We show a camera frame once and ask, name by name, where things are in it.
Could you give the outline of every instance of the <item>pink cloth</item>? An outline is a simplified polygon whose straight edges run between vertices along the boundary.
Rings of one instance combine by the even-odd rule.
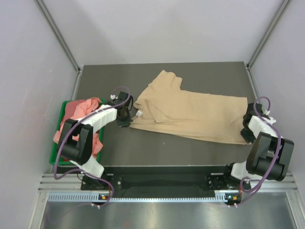
[[[78,100],[78,101],[72,101],[67,103],[66,109],[65,109],[65,116],[61,122],[61,128],[60,130],[56,131],[55,136],[53,138],[53,141],[58,144],[59,138],[61,136],[62,127],[64,122],[67,119],[79,119],[87,116],[92,111],[95,111],[99,107],[99,103],[101,103],[101,100],[99,98],[91,98],[85,100]],[[78,141],[79,136],[73,136],[73,140]],[[92,156],[96,158],[98,152],[102,149],[103,145],[99,140],[99,133],[95,133],[93,135],[93,143],[92,143]]]

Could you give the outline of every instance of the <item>beige shirt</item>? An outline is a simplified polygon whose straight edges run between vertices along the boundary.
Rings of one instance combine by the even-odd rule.
[[[182,78],[162,71],[134,106],[143,112],[131,128],[203,141],[246,144],[241,137],[247,98],[180,89]]]

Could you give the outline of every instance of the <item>green plastic bin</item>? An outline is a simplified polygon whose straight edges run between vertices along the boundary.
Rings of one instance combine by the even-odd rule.
[[[61,127],[61,120],[63,119],[63,117],[65,116],[65,109],[66,109],[66,105],[68,102],[71,102],[71,100],[68,100],[68,101],[64,101],[62,103],[62,106],[61,106],[61,113],[59,115],[59,119],[58,119],[58,123],[57,123],[57,130],[60,129]],[[102,129],[100,129],[99,131],[99,134],[100,134],[100,141],[102,142],[102,136],[103,136],[103,132],[104,132],[104,127]],[[50,164],[51,165],[55,165],[55,161],[56,161],[56,156],[57,156],[57,145],[55,142],[53,143],[53,147],[52,147],[52,152],[51,152],[51,156],[50,156]],[[99,161],[100,160],[100,157],[101,157],[101,152],[99,152],[97,154],[97,158],[96,160]],[[60,157],[59,158],[59,162],[58,162],[58,165],[59,166],[73,166],[74,164],[71,163],[70,161],[64,161],[63,160],[63,157]]]

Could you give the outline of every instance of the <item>purple cable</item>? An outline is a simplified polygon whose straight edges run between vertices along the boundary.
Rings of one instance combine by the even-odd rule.
[[[116,108],[116,107],[119,107],[119,106],[121,106],[121,105],[124,105],[124,104],[129,100],[129,98],[130,98],[130,91],[129,91],[129,89],[128,89],[127,87],[119,86],[119,87],[117,87],[117,88],[114,89],[114,91],[112,92],[112,94],[114,94],[115,91],[118,90],[118,89],[125,89],[125,90],[127,91],[127,93],[128,93],[127,99],[126,99],[125,101],[119,103],[119,104],[114,105],[114,106],[106,107],[105,109],[100,110],[100,112],[103,112],[103,111],[106,111],[106,110],[109,110],[109,109]],[[93,176],[93,175],[91,175],[91,174],[89,174],[89,173],[86,173],[84,170],[79,169],[79,168],[71,169],[71,170],[65,172],[64,174],[62,174],[61,176],[59,176],[59,177],[57,176],[57,167],[58,167],[59,158],[61,157],[61,152],[62,152],[63,146],[66,144],[66,142],[67,142],[67,140],[68,140],[68,137],[72,134],[73,130],[74,130],[78,125],[80,125],[83,121],[87,120],[88,118],[90,118],[90,117],[92,117],[92,116],[94,116],[94,115],[96,115],[96,114],[98,114],[98,113],[99,113],[98,111],[95,111],[95,112],[92,112],[91,114],[89,114],[88,116],[84,117],[82,120],[80,120],[79,122],[77,122],[77,123],[68,131],[68,133],[66,134],[66,136],[63,138],[63,141],[62,141],[62,143],[61,143],[61,146],[59,147],[59,150],[58,150],[58,153],[57,153],[57,156],[56,156],[56,160],[55,160],[55,165],[54,165],[54,179],[55,179],[55,180],[59,180],[59,179],[63,178],[64,176],[66,176],[66,175],[68,175],[68,174],[70,174],[70,173],[73,173],[73,172],[83,172],[83,173],[88,174],[89,176],[91,176],[91,177],[93,177],[93,178],[95,178],[95,179],[97,179],[97,180],[99,180],[99,181],[101,181],[101,182],[106,183],[107,185],[110,186],[112,192],[111,192],[110,197],[107,199],[107,201],[106,201],[103,205],[101,205],[101,206],[104,207],[104,206],[106,206],[107,204],[109,204],[109,201],[111,200],[111,198],[112,198],[113,195],[114,195],[114,187],[113,187],[112,184],[111,184],[110,182],[108,182],[107,180],[102,179],[102,178],[100,178],[100,177]],[[89,204],[90,204],[90,203],[85,203],[85,204],[79,204],[79,205],[75,206],[74,208],[72,208],[71,210],[69,210],[68,212],[66,212],[62,217],[60,217],[60,218],[57,219],[56,221],[52,221],[52,220],[51,220],[50,215],[49,215],[49,212],[48,212],[48,219],[49,219],[49,221],[50,221],[52,224],[57,223],[60,219],[62,219],[64,216],[66,216],[66,215],[69,214],[71,211],[75,210],[76,208],[81,207],[81,206],[84,206],[84,205],[89,205]]]
[[[265,122],[265,120],[263,119],[263,117],[258,113],[257,109],[256,109],[256,104],[257,102],[260,100],[260,99],[266,99],[268,101],[268,111],[270,110],[270,105],[271,105],[271,102],[270,102],[270,99],[266,96],[262,96],[262,97],[259,97],[256,99],[256,101],[254,102],[254,111],[255,111],[255,114],[262,120]],[[275,150],[275,153],[274,153],[274,157],[270,163],[270,166],[268,167],[267,171],[265,172],[263,178],[261,180],[252,180],[252,181],[258,181],[257,185],[255,185],[255,187],[253,187],[252,189],[244,189],[243,187],[243,182],[248,179],[250,180],[250,178],[248,177],[244,177],[241,179],[240,181],[240,188],[241,190],[244,192],[244,193],[252,193],[250,196],[248,196],[245,200],[243,200],[241,203],[237,204],[236,206],[240,206],[241,204],[245,203],[246,201],[248,201],[251,197],[253,197],[257,192],[258,190],[261,188],[262,186],[262,183],[267,179],[269,173],[271,172],[276,160],[277,160],[277,157],[280,153],[280,148],[281,148],[281,134],[280,132],[278,131],[278,129],[276,129],[274,126],[272,126],[270,123],[266,123],[268,126],[270,126],[277,134],[277,145],[276,145],[276,150]]]

